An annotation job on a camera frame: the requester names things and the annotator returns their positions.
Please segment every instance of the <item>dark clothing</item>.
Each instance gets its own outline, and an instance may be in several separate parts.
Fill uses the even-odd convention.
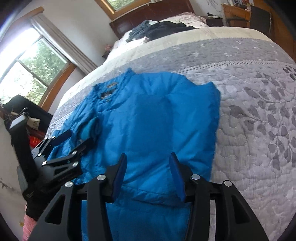
[[[136,26],[135,28],[133,28],[133,30],[130,32],[129,38],[126,40],[126,42],[128,43],[130,41],[133,41],[134,38],[135,39],[144,38],[145,35],[143,35],[143,33],[150,26],[151,25],[149,24],[149,20],[143,21],[141,24],[139,24],[138,26]]]
[[[148,37],[149,40],[155,40],[170,34],[195,29],[192,26],[186,27],[184,23],[172,23],[170,21],[164,21],[150,25],[147,24],[147,21],[148,20],[145,20],[140,25],[133,28],[129,38],[127,39],[127,42],[130,42],[134,39],[141,39],[145,36]]]
[[[155,40],[174,33],[193,29],[195,28],[192,26],[186,27],[184,23],[172,23],[169,21],[164,21],[151,25],[147,30],[146,36],[149,38],[149,40]]]

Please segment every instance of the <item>green foliage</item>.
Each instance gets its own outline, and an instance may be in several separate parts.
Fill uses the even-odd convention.
[[[61,60],[42,40],[39,40],[36,54],[28,50],[22,55],[22,61],[34,74],[36,74],[43,82],[49,85],[60,70],[65,66],[65,62]],[[32,90],[26,95],[30,101],[38,104],[47,88],[42,86],[36,80],[32,81]]]
[[[108,0],[108,2],[115,10],[118,10],[119,8],[133,2],[133,0]]]

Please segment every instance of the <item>pink cloth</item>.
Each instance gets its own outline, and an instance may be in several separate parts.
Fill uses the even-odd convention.
[[[22,228],[22,231],[23,231],[23,235],[22,235],[22,241],[28,241],[29,239],[29,236],[31,235],[31,232],[33,230],[33,228],[35,227],[36,225],[36,221],[32,218],[30,218],[29,216],[27,216],[25,214],[25,221],[24,221],[24,226]]]

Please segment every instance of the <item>white bed sheet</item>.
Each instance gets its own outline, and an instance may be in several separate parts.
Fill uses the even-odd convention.
[[[72,88],[70,88],[63,96],[59,103],[59,107],[71,99],[78,92],[83,90],[88,85],[91,85],[99,77],[109,73],[113,69],[116,69],[132,60],[138,59],[150,53],[173,47],[179,44],[195,42],[205,39],[218,39],[218,38],[253,38],[262,39],[272,42],[267,36],[254,29],[248,28],[236,28],[236,27],[210,27],[199,28],[190,31],[175,33],[169,36],[165,36],[160,39],[156,39],[140,45],[136,48],[130,49],[122,53],[117,58],[113,58],[108,62],[89,73],[86,77],[80,80]]]

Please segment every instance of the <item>black cabinet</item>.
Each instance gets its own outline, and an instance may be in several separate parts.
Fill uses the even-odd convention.
[[[222,27],[223,26],[223,18],[216,18],[211,16],[202,16],[207,20],[207,25],[209,27]]]

